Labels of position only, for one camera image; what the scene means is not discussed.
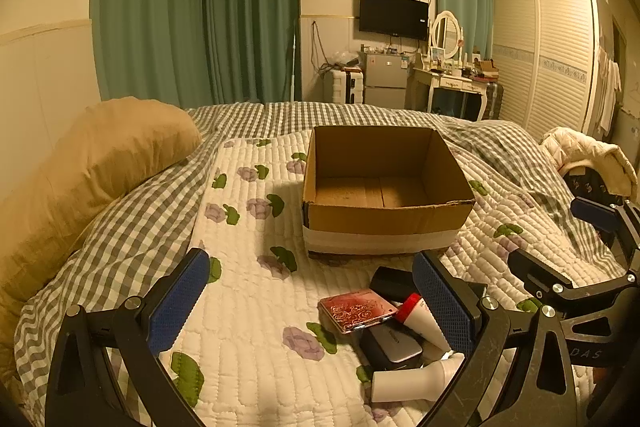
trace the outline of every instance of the gingham bedsheet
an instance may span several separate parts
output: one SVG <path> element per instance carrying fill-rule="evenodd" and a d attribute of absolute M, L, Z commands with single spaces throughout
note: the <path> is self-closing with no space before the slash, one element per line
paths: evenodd
<path fill-rule="evenodd" d="M 44 425 L 47 375 L 65 310 L 119 306 L 144 295 L 170 272 L 188 247 L 211 162 L 230 137 L 270 137 L 317 124 L 430 126 L 526 190 L 566 234 L 580 259 L 611 277 L 622 273 L 590 225 L 569 213 L 572 196 L 538 145 L 521 127 L 503 121 L 466 122 L 408 110 L 369 105 L 295 102 L 218 105 L 190 110 L 203 144 L 185 161 L 161 172 L 114 202 L 95 222 L 81 250 L 57 277 L 22 309 L 15 333 L 18 373 L 26 408 Z M 117 352 L 114 370 L 133 414 L 148 422 Z"/>

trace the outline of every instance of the floral quilt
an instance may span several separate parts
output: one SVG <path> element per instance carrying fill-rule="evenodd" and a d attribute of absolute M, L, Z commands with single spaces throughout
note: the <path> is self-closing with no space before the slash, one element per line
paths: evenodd
<path fill-rule="evenodd" d="M 430 403 L 370 402 L 371 369 L 349 335 L 319 315 L 319 299 L 369 285 L 381 264 L 412 256 L 310 259 L 300 203 L 309 131 L 232 139 L 212 163 L 191 247 L 210 256 L 209 284 L 161 360 L 187 402 L 213 425 L 413 426 Z M 476 205 L 443 255 L 452 274 L 488 284 L 507 308 L 535 309 L 507 256 L 524 248 L 578 285 L 609 279 L 574 247 L 529 193 L 480 158 L 449 145 Z M 488 412 L 510 354 L 498 367 Z M 579 400 L 591 372 L 574 368 Z"/>

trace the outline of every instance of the oval mirror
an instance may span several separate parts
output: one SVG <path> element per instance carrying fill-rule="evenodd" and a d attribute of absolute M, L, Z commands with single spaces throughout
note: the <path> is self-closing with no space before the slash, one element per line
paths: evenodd
<path fill-rule="evenodd" d="M 431 46 L 444 49 L 444 58 L 451 58 L 458 52 L 460 25 L 450 11 L 438 14 L 431 26 Z"/>

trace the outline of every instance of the sliding wardrobe door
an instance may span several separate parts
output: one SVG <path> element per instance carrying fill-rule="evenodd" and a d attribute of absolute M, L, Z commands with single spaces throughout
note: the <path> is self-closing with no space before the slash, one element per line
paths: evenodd
<path fill-rule="evenodd" d="M 493 53 L 504 87 L 501 120 L 525 125 L 535 49 L 535 0 L 495 0 Z"/>
<path fill-rule="evenodd" d="M 591 0 L 540 0 L 540 58 L 525 123 L 536 140 L 556 126 L 582 130 L 593 74 L 593 17 Z"/>

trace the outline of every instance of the white tape on box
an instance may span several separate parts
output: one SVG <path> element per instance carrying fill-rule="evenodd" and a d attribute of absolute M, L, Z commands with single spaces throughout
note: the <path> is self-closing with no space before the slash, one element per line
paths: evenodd
<path fill-rule="evenodd" d="M 394 255 L 447 248 L 453 243 L 459 230 L 408 235 L 367 235 L 363 233 L 323 232 L 302 227 L 307 251 L 348 255 Z"/>

